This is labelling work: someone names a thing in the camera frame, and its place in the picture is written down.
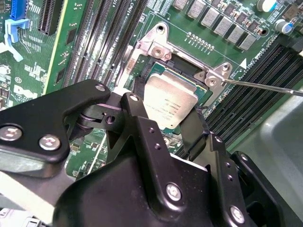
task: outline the black plastic bracket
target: black plastic bracket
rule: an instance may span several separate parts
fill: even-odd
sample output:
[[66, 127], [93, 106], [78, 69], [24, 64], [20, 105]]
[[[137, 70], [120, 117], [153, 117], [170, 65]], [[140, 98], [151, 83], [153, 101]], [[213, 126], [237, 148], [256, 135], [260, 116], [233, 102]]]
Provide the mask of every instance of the black plastic bracket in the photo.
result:
[[[0, 140], [0, 170], [38, 177], [57, 174], [70, 151], [67, 132], [79, 114], [85, 107], [105, 103], [109, 96], [110, 90], [98, 81], [86, 80], [1, 111], [0, 128], [16, 126], [22, 136], [15, 141]], [[39, 140], [45, 135], [56, 136], [59, 148], [42, 149]]]
[[[124, 94], [121, 107], [125, 114], [125, 127], [114, 142], [111, 141], [113, 136], [107, 132], [107, 163], [114, 161], [118, 155], [135, 150], [150, 207], [161, 219], [175, 219], [185, 209], [187, 200], [182, 194], [183, 185], [161, 131], [155, 121], [148, 119], [139, 96]], [[180, 190], [178, 201], [168, 196], [168, 184]]]
[[236, 151], [231, 159], [237, 165], [247, 210], [257, 226], [302, 226], [298, 216], [248, 155]]

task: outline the silver screw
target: silver screw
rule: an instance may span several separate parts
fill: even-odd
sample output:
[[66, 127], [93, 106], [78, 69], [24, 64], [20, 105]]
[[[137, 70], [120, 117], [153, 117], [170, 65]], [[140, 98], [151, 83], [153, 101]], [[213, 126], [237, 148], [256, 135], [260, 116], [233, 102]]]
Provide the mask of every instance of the silver screw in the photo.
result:
[[16, 126], [5, 126], [0, 129], [0, 139], [5, 141], [15, 141], [22, 136], [21, 129]]
[[44, 150], [57, 150], [61, 145], [58, 137], [45, 135], [39, 140], [39, 146]]
[[228, 64], [223, 65], [223, 71], [228, 71], [228, 70], [229, 70], [229, 65]]
[[248, 161], [248, 158], [244, 154], [241, 154], [241, 157], [244, 161]]
[[173, 201], [179, 201], [181, 199], [180, 189], [172, 183], [166, 186], [166, 193]]
[[219, 143], [222, 143], [222, 139], [221, 139], [220, 137], [215, 136], [214, 138], [215, 138], [215, 139], [216, 139], [216, 141], [218, 141]]
[[209, 86], [213, 87], [216, 84], [216, 81], [214, 79], [209, 81]]
[[132, 100], [134, 100], [134, 101], [139, 101], [139, 99], [137, 98], [137, 96], [130, 95], [129, 97], [130, 97]]
[[245, 219], [244, 216], [242, 214], [242, 212], [239, 210], [239, 208], [235, 207], [235, 206], [231, 206], [231, 213], [233, 218], [236, 220], [236, 222], [243, 224]]
[[96, 85], [96, 89], [98, 89], [99, 91], [105, 91], [105, 87], [101, 84]]

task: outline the dimm slot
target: dimm slot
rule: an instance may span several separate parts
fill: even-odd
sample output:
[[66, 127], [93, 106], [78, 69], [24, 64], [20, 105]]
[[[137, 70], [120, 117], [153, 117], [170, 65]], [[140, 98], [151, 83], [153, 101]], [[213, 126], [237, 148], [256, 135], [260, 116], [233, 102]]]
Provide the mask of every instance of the dimm slot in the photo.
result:
[[[296, 61], [296, 62], [293, 62], [293, 63], [290, 61], [289, 64], [285, 65], [285, 67], [284, 67], [285, 69], [290, 69], [290, 70], [287, 71], [286, 74], [283, 74], [282, 76], [277, 78], [276, 81], [273, 82], [273, 83], [276, 84], [277, 86], [283, 86], [283, 87], [285, 86], [285, 87], [288, 87], [288, 88], [293, 87], [294, 86], [293, 81], [292, 80], [288, 81], [287, 79], [290, 78], [292, 74], [300, 75], [298, 72], [297, 73], [295, 73], [295, 72], [298, 71], [298, 70], [299, 71], [302, 70], [302, 69], [299, 69], [301, 64], [302, 64], [302, 61]], [[302, 78], [302, 76], [298, 76], [295, 81], [299, 81], [301, 78]], [[264, 103], [265, 103], [264, 99], [268, 99], [269, 96], [275, 96], [275, 95], [283, 96], [283, 94], [270, 92], [270, 91], [265, 91], [265, 90], [259, 90], [259, 94], [260, 95], [255, 96], [255, 97], [258, 97], [258, 98], [256, 100], [254, 100], [255, 105], [254, 106], [251, 105], [250, 109], [258, 110], [258, 107], [261, 106], [260, 110], [258, 111], [259, 113], [261, 113], [261, 115], [263, 115], [265, 113], [265, 110], [267, 110], [271, 107], [271, 105], [268, 105], [270, 103], [268, 103], [267, 105], [264, 105]], [[258, 115], [254, 114], [254, 111], [251, 111], [251, 113], [249, 113], [249, 110], [245, 110], [245, 112], [242, 114], [242, 116], [240, 116], [240, 118], [242, 118], [244, 114], [246, 114], [246, 115], [250, 114], [251, 115], [251, 121], [248, 124], [252, 124], [256, 120], [259, 119], [259, 117], [257, 117]], [[229, 127], [229, 129], [231, 127], [238, 127], [238, 125], [234, 123], [233, 125], [231, 125]], [[229, 129], [226, 130], [226, 131], [221, 131], [219, 133], [222, 134], [222, 136], [224, 138], [226, 138], [230, 135], [231, 130], [229, 130]]]
[[[303, 70], [299, 73], [299, 77], [293, 78], [286, 87], [293, 87], [295, 84], [297, 84], [302, 78], [303, 78]], [[267, 103], [267, 105], [263, 106], [261, 110], [259, 110], [257, 113], [252, 113], [254, 122], [257, 121], [266, 111], [270, 109], [277, 101], [279, 101], [284, 94], [276, 94], [274, 98], [271, 98], [271, 100]], [[230, 137], [231, 133], [229, 133], [229, 137], [226, 137], [225, 140], [226, 146], [231, 145], [243, 132], [246, 131], [248, 128], [248, 125], [243, 125], [240, 128], [237, 128], [234, 130], [235, 133]]]
[[[284, 50], [284, 56], [285, 55], [289, 55], [289, 52], [287, 50]], [[284, 66], [284, 64], [289, 61], [288, 57], [285, 56], [283, 58], [279, 58], [278, 59], [278, 67], [268, 67], [266, 68], [263, 73], [264, 77], [259, 76], [255, 82], [259, 83], [259, 84], [268, 84], [269, 81], [272, 79], [272, 77], [279, 72], [279, 70], [281, 70], [281, 68]], [[251, 99], [254, 98], [254, 92], [258, 90], [258, 89], [245, 89], [245, 91], [243, 91], [241, 94], [239, 94], [238, 97], [242, 97], [245, 96], [247, 97], [246, 99], [242, 99], [239, 101], [235, 101], [232, 103], [232, 105], [230, 105], [229, 112], [225, 112], [224, 113], [224, 118], [220, 121], [218, 121], [217, 123], [215, 123], [214, 125], [212, 125], [212, 129], [216, 129], [216, 128], [220, 128], [223, 124], [226, 124], [227, 121], [230, 121], [231, 118], [234, 118], [236, 116], [237, 111], [240, 111], [244, 108], [242, 108], [244, 105], [246, 105]]]
[[[102, 38], [101, 42], [103, 42], [103, 40], [106, 39], [107, 34], [106, 33], [102, 34], [102, 31], [105, 26], [108, 27], [106, 18], [108, 16], [110, 6], [111, 6], [111, 1], [108, 1], [108, 0], [105, 1], [104, 4], [102, 5], [102, 10], [100, 12], [98, 21], [96, 23], [96, 27], [94, 29], [93, 35], [90, 39], [88, 48], [86, 50], [85, 58], [83, 58], [83, 60], [82, 60], [81, 70], [78, 72], [78, 75], [77, 75], [77, 80], [76, 80], [77, 83], [80, 81], [83, 81], [85, 76], [87, 75], [87, 73], [90, 71], [89, 63], [92, 61], [91, 57], [92, 57], [92, 55], [94, 55], [95, 46], [96, 46], [96, 43], [98, 42], [98, 39]], [[103, 49], [102, 44], [98, 47], [98, 51], [100, 51], [101, 49]]]
[[[127, 5], [129, 3], [130, 2], [125, 1], [125, 0], [122, 1], [122, 4], [121, 4], [120, 9], [119, 9], [119, 14], [115, 18], [115, 22], [114, 22], [113, 27], [111, 29], [111, 33], [107, 38], [105, 48], [104, 48], [104, 50], [102, 51], [102, 53], [99, 57], [99, 60], [98, 60], [99, 64], [96, 66], [96, 68], [100, 69], [101, 71], [103, 69], [105, 59], [108, 57], [108, 53], [109, 53], [110, 49], [112, 48], [116, 39], [119, 38], [119, 35], [120, 35], [119, 33], [121, 32], [121, 29], [124, 26], [123, 22], [125, 20], [128, 20], [128, 17], [126, 15], [126, 13], [127, 13], [127, 10], [128, 10]], [[96, 68], [90, 74], [90, 76], [93, 76], [94, 79], [97, 79], [97, 76], [100, 74], [100, 73], [98, 73], [99, 70], [96, 70]]]
[[82, 61], [82, 58], [85, 54], [102, 3], [102, 0], [89, 0], [86, 4], [86, 8], [81, 20], [81, 26], [79, 29], [80, 32], [77, 35], [77, 39], [73, 48], [73, 55], [71, 57], [65, 76], [65, 87], [69, 86], [71, 81], [71, 84], [73, 84], [76, 80], [76, 76], [81, 67], [81, 62], [79, 63], [79, 61]]
[[105, 73], [105, 77], [104, 79], [102, 80], [102, 82], [104, 84], [106, 84], [107, 86], [109, 86], [109, 84], [111, 83], [113, 77], [114, 77], [114, 74], [115, 74], [115, 71], [119, 65], [119, 62], [122, 60], [125, 52], [126, 52], [126, 49], [127, 49], [127, 46], [129, 44], [129, 42], [131, 41], [133, 35], [134, 35], [134, 31], [139, 23], [139, 20], [140, 20], [140, 17], [142, 15], [142, 13], [144, 12], [144, 9], [147, 5], [149, 0], [143, 0], [142, 2], [139, 2], [137, 4], [137, 7], [135, 9], [135, 13], [134, 13], [134, 20], [130, 20], [128, 25], [127, 25], [127, 30], [124, 31], [124, 34], [121, 36], [122, 38], [122, 42], [119, 42], [117, 44], [117, 47], [116, 47], [116, 50], [113, 54], [113, 57], [108, 65], [108, 68], [106, 70], [106, 73]]
[[[255, 82], [256, 78], [263, 72], [270, 63], [282, 52], [284, 48], [282, 46], [274, 46], [261, 56], [259, 61], [265, 61], [264, 64], [259, 67], [257, 63], [244, 75], [243, 81]], [[221, 120], [221, 117], [225, 115], [225, 112], [230, 108], [234, 102], [240, 97], [240, 93], [244, 92], [247, 87], [234, 87], [229, 95], [216, 107], [210, 116], [206, 119], [210, 128], [213, 128], [214, 124]]]
[[106, 20], [106, 16], [108, 13], [108, 6], [110, 5], [110, 1], [105, 0], [102, 1], [101, 3], [99, 2], [98, 4], [98, 9], [96, 10], [97, 14], [95, 14], [96, 16], [93, 18], [93, 24], [90, 32], [90, 36], [89, 38], [87, 38], [87, 45], [86, 48], [83, 49], [83, 52], [81, 55], [81, 60], [80, 60], [80, 64], [78, 64], [79, 68], [75, 74], [75, 76], [73, 77], [72, 83], [78, 83], [80, 81], [80, 79], [82, 78], [82, 72], [84, 71], [84, 68], [87, 67], [87, 60], [90, 59], [90, 51], [92, 48], [92, 43], [95, 42], [96, 36], [94, 36], [94, 33], [96, 31], [96, 28], [98, 28], [99, 26], [102, 26]]
[[[280, 70], [282, 70], [282, 68], [285, 68], [285, 66], [289, 67], [289, 65], [285, 65], [286, 61], [289, 62], [290, 60], [290, 56], [286, 57], [284, 59], [283, 65], [280, 64], [277, 69], [279, 68]], [[265, 81], [265, 83], [270, 83], [274, 86], [281, 86], [281, 84], [285, 81], [284, 80], [284, 75], [282, 77], [278, 77], [278, 78], [273, 78], [272, 76], [276, 75], [276, 70], [272, 72], [271, 75], [268, 74], [268, 76], [266, 76], [265, 78], [267, 78], [267, 80]], [[244, 97], [248, 97], [247, 99], [242, 99], [241, 102], [239, 102], [239, 104], [237, 105], [237, 107], [233, 108], [234, 110], [237, 110], [235, 112], [235, 117], [234, 119], [226, 119], [224, 128], [225, 129], [232, 129], [233, 127], [237, 127], [237, 124], [239, 123], [238, 119], [245, 119], [251, 112], [254, 111], [254, 109], [258, 109], [260, 108], [260, 105], [264, 105], [263, 99], [266, 99], [269, 95], [273, 94], [273, 92], [269, 92], [269, 91], [265, 91], [265, 90], [260, 90], [260, 89], [249, 89], [250, 92], [248, 94], [243, 94]], [[222, 128], [222, 125], [218, 125], [216, 128], [217, 130], [219, 130], [220, 128]], [[219, 133], [222, 135], [222, 137], [225, 137], [226, 133], [228, 130], [225, 131], [220, 131]]]
[[[302, 60], [276, 40], [248, 71], [244, 81], [292, 88], [302, 78]], [[229, 146], [282, 96], [272, 91], [236, 86], [211, 113], [207, 122]]]

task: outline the screwdriver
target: screwdriver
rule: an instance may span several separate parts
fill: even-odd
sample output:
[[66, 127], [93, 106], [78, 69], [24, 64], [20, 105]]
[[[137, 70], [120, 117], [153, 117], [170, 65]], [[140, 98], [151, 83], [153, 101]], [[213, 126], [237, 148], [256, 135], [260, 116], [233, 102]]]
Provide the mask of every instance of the screwdriver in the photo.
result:
[[244, 81], [237, 81], [237, 80], [232, 80], [232, 79], [224, 79], [224, 78], [220, 78], [220, 79], [222, 80], [222, 82], [229, 83], [229, 84], [235, 84], [235, 85], [241, 85], [241, 86], [247, 86], [247, 87], [255, 87], [255, 88], [285, 93], [285, 94], [289, 94], [289, 95], [293, 95], [293, 96], [303, 97], [302, 91], [296, 91], [296, 90], [287, 89], [287, 88], [283, 88], [283, 87], [274, 87], [274, 86], [269, 86], [269, 85], [264, 85], [264, 84], [255, 84], [255, 83], [249, 83], [249, 82], [244, 82]]

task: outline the ram slot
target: ram slot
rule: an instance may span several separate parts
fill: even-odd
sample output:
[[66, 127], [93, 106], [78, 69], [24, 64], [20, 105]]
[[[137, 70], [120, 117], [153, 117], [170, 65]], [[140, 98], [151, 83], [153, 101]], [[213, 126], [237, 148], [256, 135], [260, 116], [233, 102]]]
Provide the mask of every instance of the ram slot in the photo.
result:
[[119, 1], [115, 2], [115, 7], [112, 7], [111, 12], [111, 3], [112, 1], [105, 1], [102, 6], [97, 25], [86, 50], [85, 57], [82, 59], [81, 70], [77, 75], [77, 83], [85, 79], [89, 79], [87, 75], [94, 69], [94, 64], [92, 64], [92, 62], [98, 58], [99, 52], [104, 48], [104, 42], [110, 31], [110, 24], [112, 21], [112, 19], [110, 19], [110, 22], [108, 22], [107, 16], [110, 14], [111, 18], [115, 17], [120, 4]]
[[119, 13], [113, 22], [111, 32], [106, 40], [105, 48], [102, 50], [99, 56], [98, 65], [96, 65], [95, 69], [90, 72], [90, 78], [99, 79], [99, 76], [101, 76], [100, 74], [102, 74], [105, 59], [111, 57], [108, 55], [109, 51], [113, 48], [115, 41], [120, 38], [120, 33], [125, 25], [125, 21], [129, 19], [126, 14], [128, 11], [129, 3], [130, 1], [125, 0], [122, 2]]
[[77, 35], [77, 40], [74, 45], [73, 55], [66, 72], [64, 82], [65, 87], [69, 86], [70, 84], [74, 84], [77, 80], [77, 75], [81, 69], [82, 61], [85, 57], [85, 52], [90, 42], [91, 34], [96, 26], [96, 20], [99, 17], [104, 1], [109, 0], [89, 0], [86, 4], [79, 33]]
[[148, 3], [148, 0], [142, 0], [141, 2], [137, 3], [137, 7], [135, 8], [134, 15], [132, 19], [130, 19], [127, 22], [127, 25], [125, 26], [127, 29], [124, 30], [123, 34], [121, 35], [120, 42], [118, 42], [116, 46], [116, 50], [113, 53], [113, 56], [108, 64], [108, 67], [106, 69], [106, 72], [104, 74], [104, 77], [102, 79], [102, 82], [109, 86], [109, 84], [112, 82], [115, 71], [122, 60], [127, 46], [129, 42], [131, 41], [134, 31], [140, 21], [140, 17], [142, 13], [144, 12], [144, 9], [146, 8], [146, 5]]

